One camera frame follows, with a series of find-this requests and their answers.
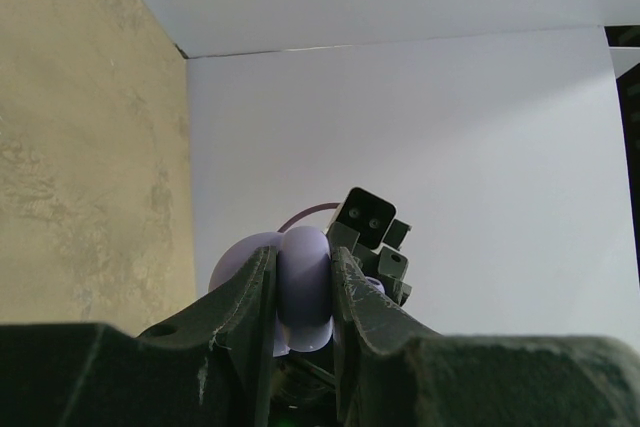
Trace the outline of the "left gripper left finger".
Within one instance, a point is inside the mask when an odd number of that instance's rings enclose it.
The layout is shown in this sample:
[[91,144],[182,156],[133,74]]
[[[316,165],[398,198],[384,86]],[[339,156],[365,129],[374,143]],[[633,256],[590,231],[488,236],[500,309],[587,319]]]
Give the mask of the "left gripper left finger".
[[5,426],[264,426],[277,252],[130,336],[105,323],[1,329]]

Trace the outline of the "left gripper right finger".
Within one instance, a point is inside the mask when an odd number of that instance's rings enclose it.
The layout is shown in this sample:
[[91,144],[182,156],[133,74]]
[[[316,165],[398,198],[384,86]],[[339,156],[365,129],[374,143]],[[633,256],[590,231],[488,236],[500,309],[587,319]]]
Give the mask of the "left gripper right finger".
[[337,416],[346,426],[635,426],[639,356],[592,336],[440,335],[332,255]]

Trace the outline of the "purple earbud one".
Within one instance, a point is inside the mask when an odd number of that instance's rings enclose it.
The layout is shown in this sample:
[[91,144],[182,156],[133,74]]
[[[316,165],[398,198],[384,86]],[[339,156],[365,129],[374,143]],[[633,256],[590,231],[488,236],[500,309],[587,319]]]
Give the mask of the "purple earbud one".
[[383,298],[386,296],[383,283],[375,277],[366,277],[367,295],[372,298]]

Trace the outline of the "purple earbud charging case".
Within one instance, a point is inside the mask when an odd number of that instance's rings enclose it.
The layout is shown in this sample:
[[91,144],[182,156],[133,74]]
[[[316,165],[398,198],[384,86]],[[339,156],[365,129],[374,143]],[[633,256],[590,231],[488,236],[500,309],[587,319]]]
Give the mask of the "purple earbud charging case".
[[310,353],[332,337],[330,246],[322,230],[294,227],[264,232],[232,245],[219,259],[209,281],[213,291],[229,281],[254,251],[276,249],[276,321],[273,355]]

